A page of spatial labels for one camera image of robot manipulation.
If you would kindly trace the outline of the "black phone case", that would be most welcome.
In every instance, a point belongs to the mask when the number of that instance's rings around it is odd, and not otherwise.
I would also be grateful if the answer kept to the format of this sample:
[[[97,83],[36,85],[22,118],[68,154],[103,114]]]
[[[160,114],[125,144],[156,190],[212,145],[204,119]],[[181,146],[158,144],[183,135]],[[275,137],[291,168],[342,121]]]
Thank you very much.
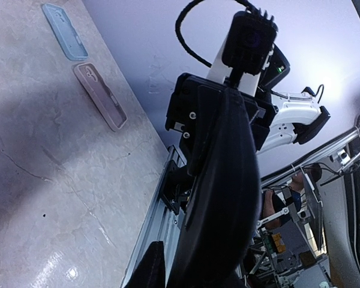
[[[222,284],[244,257],[260,202],[256,149],[244,99],[238,91],[227,88],[167,286]]]

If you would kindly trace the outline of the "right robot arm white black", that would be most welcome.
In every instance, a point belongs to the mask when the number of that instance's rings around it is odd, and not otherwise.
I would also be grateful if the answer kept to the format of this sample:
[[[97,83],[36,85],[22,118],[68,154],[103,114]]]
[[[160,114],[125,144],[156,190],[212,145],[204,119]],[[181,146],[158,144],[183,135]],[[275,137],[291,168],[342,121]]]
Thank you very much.
[[[312,92],[261,91],[259,80],[279,54],[270,46],[253,74],[236,76],[221,46],[206,77],[178,77],[165,128],[180,132],[180,148],[193,178],[256,181],[257,155],[290,143],[310,141],[329,119]]]

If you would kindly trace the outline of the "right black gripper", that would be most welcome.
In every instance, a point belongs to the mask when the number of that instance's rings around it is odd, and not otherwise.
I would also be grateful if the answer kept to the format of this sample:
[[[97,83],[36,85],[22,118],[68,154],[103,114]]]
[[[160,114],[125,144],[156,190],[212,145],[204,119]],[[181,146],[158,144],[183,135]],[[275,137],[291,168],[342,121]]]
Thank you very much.
[[[271,146],[271,123],[277,108],[271,103],[270,89],[290,71],[290,64],[278,47],[274,48],[269,67],[260,75],[260,87],[248,95],[239,92],[247,112],[257,152]],[[226,86],[190,73],[181,74],[171,96],[165,128],[182,133],[179,147],[190,152],[187,172],[197,177],[201,172],[215,127],[220,117]]]

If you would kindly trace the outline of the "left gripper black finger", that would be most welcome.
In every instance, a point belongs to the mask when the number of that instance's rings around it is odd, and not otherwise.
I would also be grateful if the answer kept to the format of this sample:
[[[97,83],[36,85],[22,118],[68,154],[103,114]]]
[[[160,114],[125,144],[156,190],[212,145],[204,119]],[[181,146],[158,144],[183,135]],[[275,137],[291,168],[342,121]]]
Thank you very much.
[[[149,245],[133,272],[130,278],[130,287],[164,288],[165,282],[164,244],[162,241],[154,241]]]

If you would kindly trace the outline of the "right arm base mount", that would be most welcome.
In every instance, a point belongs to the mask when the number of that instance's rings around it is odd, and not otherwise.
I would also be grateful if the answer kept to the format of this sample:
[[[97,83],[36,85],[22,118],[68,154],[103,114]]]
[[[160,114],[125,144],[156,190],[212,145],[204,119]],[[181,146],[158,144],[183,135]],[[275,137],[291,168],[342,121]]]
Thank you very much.
[[[160,196],[175,215],[185,208],[184,202],[187,202],[190,196],[194,180],[195,177],[188,174],[186,166],[170,168],[166,172]]]

